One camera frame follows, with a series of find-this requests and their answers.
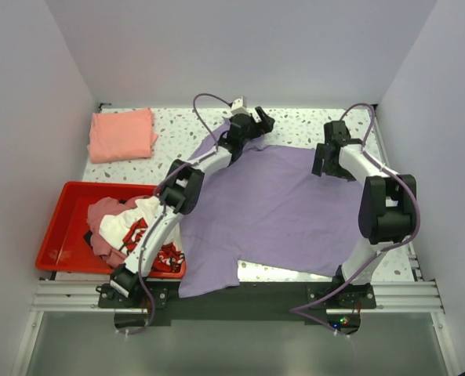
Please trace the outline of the purple t shirt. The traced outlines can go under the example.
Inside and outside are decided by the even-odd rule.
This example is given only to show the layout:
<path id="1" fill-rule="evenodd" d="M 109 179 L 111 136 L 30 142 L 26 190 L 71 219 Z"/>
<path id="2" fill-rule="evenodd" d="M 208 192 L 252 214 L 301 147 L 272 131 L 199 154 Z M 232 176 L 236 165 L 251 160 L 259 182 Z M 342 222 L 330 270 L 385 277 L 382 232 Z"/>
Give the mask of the purple t shirt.
<path id="1" fill-rule="evenodd" d="M 360 183 L 312 173 L 314 151 L 248 143 L 232 166 L 203 182 L 180 221 L 190 298 L 234 287 L 241 261 L 334 275 L 358 240 Z"/>

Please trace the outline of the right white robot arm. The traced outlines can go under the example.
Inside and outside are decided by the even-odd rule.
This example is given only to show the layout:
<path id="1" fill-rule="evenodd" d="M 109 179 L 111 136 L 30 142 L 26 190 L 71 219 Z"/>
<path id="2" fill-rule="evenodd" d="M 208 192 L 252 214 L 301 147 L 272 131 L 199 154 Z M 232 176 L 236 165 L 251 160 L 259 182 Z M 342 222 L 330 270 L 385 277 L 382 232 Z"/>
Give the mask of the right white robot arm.
<path id="1" fill-rule="evenodd" d="M 357 286 L 369 285 L 385 254 L 408 243 L 419 230 L 416 179 L 391 171 L 369 155 L 360 139 L 353 138 L 344 121 L 324 124 L 325 141 L 314 155 L 312 173 L 329 175 L 362 186 L 358 211 L 361 239 L 339 267 L 330 293 L 341 308 L 358 299 Z"/>

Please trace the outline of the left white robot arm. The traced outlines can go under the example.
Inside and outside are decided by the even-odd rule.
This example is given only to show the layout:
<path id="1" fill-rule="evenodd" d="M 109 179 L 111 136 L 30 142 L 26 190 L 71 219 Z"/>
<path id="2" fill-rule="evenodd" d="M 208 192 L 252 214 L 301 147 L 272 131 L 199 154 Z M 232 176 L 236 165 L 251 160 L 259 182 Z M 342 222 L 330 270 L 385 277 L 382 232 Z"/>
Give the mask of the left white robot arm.
<path id="1" fill-rule="evenodd" d="M 189 161 L 176 159 L 165 179 L 154 190 L 158 208 L 134 250 L 110 277 L 116 298 L 126 307 L 138 306 L 147 292 L 145 280 L 153 261 L 174 227 L 190 214 L 198 203 L 206 177 L 235 163 L 245 145 L 273 131 L 274 119 L 262 107 L 256 115 L 235 114 L 229 128 L 215 139 L 210 150 Z"/>

